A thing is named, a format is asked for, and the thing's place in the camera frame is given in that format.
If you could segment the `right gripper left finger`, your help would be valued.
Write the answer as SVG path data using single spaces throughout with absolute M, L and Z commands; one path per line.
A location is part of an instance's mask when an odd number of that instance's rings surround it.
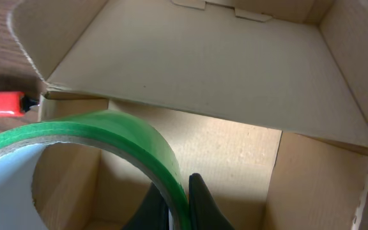
M 168 230 L 169 209 L 158 188 L 152 183 L 139 209 L 122 230 Z

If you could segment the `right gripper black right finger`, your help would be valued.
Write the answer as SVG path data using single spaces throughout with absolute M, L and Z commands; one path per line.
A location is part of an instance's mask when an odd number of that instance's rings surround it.
M 188 185 L 192 230 L 234 230 L 221 213 L 200 174 L 191 174 Z

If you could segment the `green tape roll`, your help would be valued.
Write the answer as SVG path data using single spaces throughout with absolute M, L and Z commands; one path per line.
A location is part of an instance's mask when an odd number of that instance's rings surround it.
M 188 201 L 174 151 L 147 122 L 118 111 L 96 111 L 20 126 L 0 133 L 0 159 L 34 144 L 93 146 L 130 162 L 158 188 L 175 229 L 190 229 Z

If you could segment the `brown cardboard box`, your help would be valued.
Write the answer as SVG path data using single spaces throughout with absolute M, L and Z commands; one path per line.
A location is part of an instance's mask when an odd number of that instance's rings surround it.
M 235 229 L 368 229 L 368 1 L 21 1 L 41 117 L 154 128 Z

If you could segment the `red stapler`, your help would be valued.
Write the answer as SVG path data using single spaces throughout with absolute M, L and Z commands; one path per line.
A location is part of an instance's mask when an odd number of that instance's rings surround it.
M 22 117 L 39 101 L 20 91 L 0 91 L 0 117 Z

